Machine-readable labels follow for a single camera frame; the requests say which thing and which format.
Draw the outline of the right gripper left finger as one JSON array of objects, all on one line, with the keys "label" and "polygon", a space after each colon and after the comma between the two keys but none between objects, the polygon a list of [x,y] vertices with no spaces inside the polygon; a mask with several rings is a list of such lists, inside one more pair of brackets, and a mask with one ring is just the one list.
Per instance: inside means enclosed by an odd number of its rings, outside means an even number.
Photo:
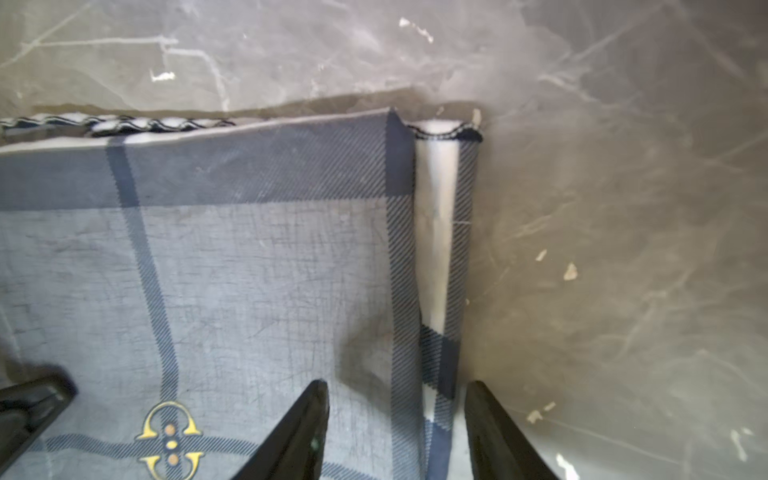
[{"label": "right gripper left finger", "polygon": [[324,380],[313,380],[234,480],[318,480],[329,419]]}]

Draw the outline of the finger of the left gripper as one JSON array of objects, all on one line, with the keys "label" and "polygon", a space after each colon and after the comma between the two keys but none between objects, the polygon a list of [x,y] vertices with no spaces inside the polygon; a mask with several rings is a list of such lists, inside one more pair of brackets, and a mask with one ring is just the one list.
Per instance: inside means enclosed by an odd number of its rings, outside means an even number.
[{"label": "finger of the left gripper", "polygon": [[54,374],[1,390],[1,473],[4,474],[77,396],[74,383]]}]

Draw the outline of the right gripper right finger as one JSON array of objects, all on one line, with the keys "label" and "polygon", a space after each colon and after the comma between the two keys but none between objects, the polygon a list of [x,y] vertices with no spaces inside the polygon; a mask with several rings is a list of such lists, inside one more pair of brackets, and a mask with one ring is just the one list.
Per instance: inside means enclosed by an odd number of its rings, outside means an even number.
[{"label": "right gripper right finger", "polygon": [[558,479],[484,382],[468,384],[464,413],[474,479]]}]

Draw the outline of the grey checked pillowcase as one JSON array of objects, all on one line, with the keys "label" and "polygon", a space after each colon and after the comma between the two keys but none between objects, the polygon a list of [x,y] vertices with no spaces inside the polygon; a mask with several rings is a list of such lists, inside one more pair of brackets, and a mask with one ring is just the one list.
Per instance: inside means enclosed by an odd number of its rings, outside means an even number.
[{"label": "grey checked pillowcase", "polygon": [[313,380],[326,479],[443,479],[482,134],[391,109],[1,123],[5,479],[228,479]]}]

